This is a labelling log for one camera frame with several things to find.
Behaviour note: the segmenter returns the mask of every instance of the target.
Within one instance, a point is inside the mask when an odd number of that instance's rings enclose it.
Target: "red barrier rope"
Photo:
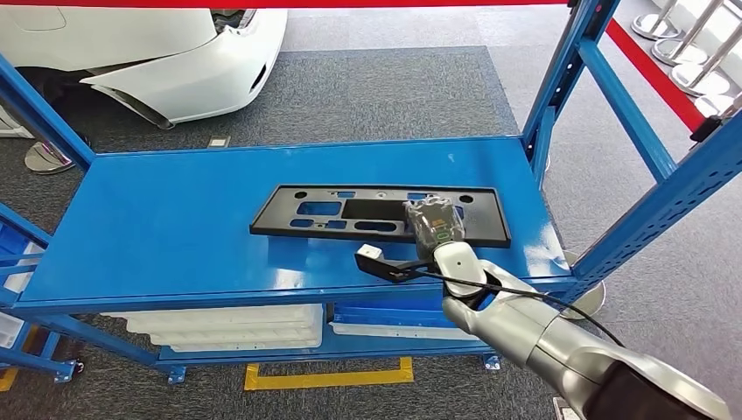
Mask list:
[[[657,63],[615,20],[611,19],[605,32],[682,122],[691,131],[695,131],[704,121],[704,116],[698,112],[688,96],[675,86],[675,83],[657,66]]]

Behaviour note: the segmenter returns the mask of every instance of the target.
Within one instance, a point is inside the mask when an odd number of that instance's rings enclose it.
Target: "rectangular cutout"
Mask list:
[[[394,232],[396,225],[387,221],[356,221],[355,228],[358,230],[373,230],[376,232]]]
[[[345,229],[347,222],[345,220],[330,220],[325,225],[328,229]]]
[[[309,228],[314,224],[314,220],[311,219],[294,219],[289,223],[294,228]]]
[[[404,201],[395,199],[348,199],[343,207],[343,219],[371,221],[406,221]]]
[[[311,216],[337,216],[339,213],[339,201],[304,201],[297,208],[297,214]]]

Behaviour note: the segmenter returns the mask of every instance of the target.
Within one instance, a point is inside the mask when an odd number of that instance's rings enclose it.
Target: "gray robotic arm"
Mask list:
[[[463,242],[463,223],[450,201],[429,197],[405,206],[421,260],[385,260],[380,249],[364,245],[355,256],[359,269],[393,283],[422,276],[444,280],[446,317],[519,367],[536,372],[580,418],[732,418],[725,402],[700,383],[654,357],[573,325],[544,297],[534,296],[531,286],[478,259]],[[428,271],[416,271],[421,267]],[[492,291],[494,299],[480,308]]]
[[[453,247],[459,250],[445,250]],[[469,250],[466,260],[463,249]],[[464,242],[441,245],[434,255],[446,277],[466,280],[453,272],[465,263],[480,267],[503,287],[536,291],[497,265],[477,260]],[[536,372],[583,419],[732,418],[725,402],[700,383],[654,357],[590,334],[541,300],[501,291],[486,308],[475,311],[461,300],[458,286],[446,282],[446,288],[446,317],[513,363]]]

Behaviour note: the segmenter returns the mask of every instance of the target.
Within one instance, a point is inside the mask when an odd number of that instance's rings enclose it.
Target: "blue steel frame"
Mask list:
[[[524,131],[520,136],[523,152],[531,163],[536,183],[541,187],[553,125],[580,74],[587,67],[656,180],[656,185],[578,258],[572,266],[574,277],[562,278],[560,279],[562,281],[557,282],[558,284],[548,279],[542,283],[536,282],[536,287],[539,289],[551,290],[555,296],[568,301],[574,301],[582,296],[742,171],[742,142],[739,141],[739,133],[742,132],[742,114],[736,115],[726,125],[717,129],[680,164],[677,164],[669,155],[598,49],[598,41],[606,30],[618,3],[619,0],[582,0],[571,9],[570,21],[552,57]],[[0,97],[3,97],[4,103],[10,104],[17,111],[25,124],[33,128],[33,132],[50,139],[83,171],[89,167],[95,154],[2,57],[0,57]],[[39,237],[44,238],[45,234],[40,229],[25,222],[22,218],[18,219],[14,213],[8,213],[8,210],[7,207],[0,207],[0,214],[3,214],[4,221],[11,223],[15,221],[15,227],[26,232],[29,237],[37,238],[37,241]],[[255,299],[255,302],[258,299],[258,297],[252,297],[250,293],[231,295],[179,297],[178,299],[184,300],[171,306],[197,308],[245,305],[253,303],[251,299]],[[302,299],[300,296],[293,298],[295,300],[292,302],[300,302]],[[0,305],[5,304],[12,308],[17,300],[18,295],[15,293],[0,289]],[[141,308],[147,303],[146,298],[99,300],[107,301],[101,303],[101,309],[109,308],[106,306],[108,303],[117,305],[121,311]],[[262,302],[263,305],[277,303],[280,302]],[[91,302],[86,307],[90,309],[94,306]],[[84,340],[166,372],[171,382],[183,380],[185,365],[188,364],[235,363],[253,360],[246,357],[229,357],[224,353],[213,358],[210,356],[177,357],[165,350],[158,356],[70,317],[67,314],[75,313],[80,309],[74,305],[47,304],[43,308],[44,314],[35,312],[41,309],[41,307],[26,306],[23,314],[26,319],[54,331]],[[488,352],[488,349],[484,347],[473,347],[470,350],[480,353]],[[416,354],[445,354],[445,349],[421,350]],[[375,355],[384,354],[364,353],[363,357]],[[349,353],[334,355],[334,357],[351,356],[353,354]],[[266,355],[262,359],[287,361],[302,360],[303,357],[301,354],[287,353],[285,356]]]
[[[12,221],[8,223],[8,226],[15,227],[18,231],[24,233],[27,237],[34,237],[42,239],[40,241],[44,246],[48,245],[49,239],[48,234],[39,229],[38,227],[31,224],[28,220],[24,219],[17,213],[13,212],[9,208],[0,204],[0,212],[2,212],[3,221]],[[4,262],[17,262],[22,259],[28,258],[40,258],[43,253],[40,254],[23,254],[23,255],[0,255],[0,261]],[[20,265],[11,267],[0,267],[0,279],[5,279],[10,274],[27,273],[31,272],[36,268],[36,265]],[[8,299],[16,295],[10,290],[0,287],[0,308],[7,305]],[[57,347],[57,343],[60,341],[60,335],[57,332],[49,332],[46,337],[46,342],[41,350],[40,355],[33,355],[24,352],[23,346],[25,340],[31,330],[31,323],[27,320],[24,321],[23,326],[18,332],[16,342],[11,348],[0,347],[0,369],[19,367],[29,368],[38,370],[41,372],[50,373],[54,376],[54,381],[69,382],[72,380],[76,360],[67,361],[54,361],[52,355],[54,349]]]

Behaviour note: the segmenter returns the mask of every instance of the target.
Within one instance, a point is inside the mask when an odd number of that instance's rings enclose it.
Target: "blue shelf surface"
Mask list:
[[[179,353],[163,346],[160,349],[157,364],[198,365],[271,361],[327,361],[347,358],[484,354],[492,351],[490,346],[478,340],[403,339],[339,335],[335,334],[329,325],[325,325],[322,345],[317,348]]]
[[[102,155],[14,309],[142,311],[332,302],[434,291],[358,271],[360,241],[252,235],[278,184],[491,186],[510,248],[480,257],[558,288],[571,279],[518,136]],[[416,259],[414,244],[375,243]]]

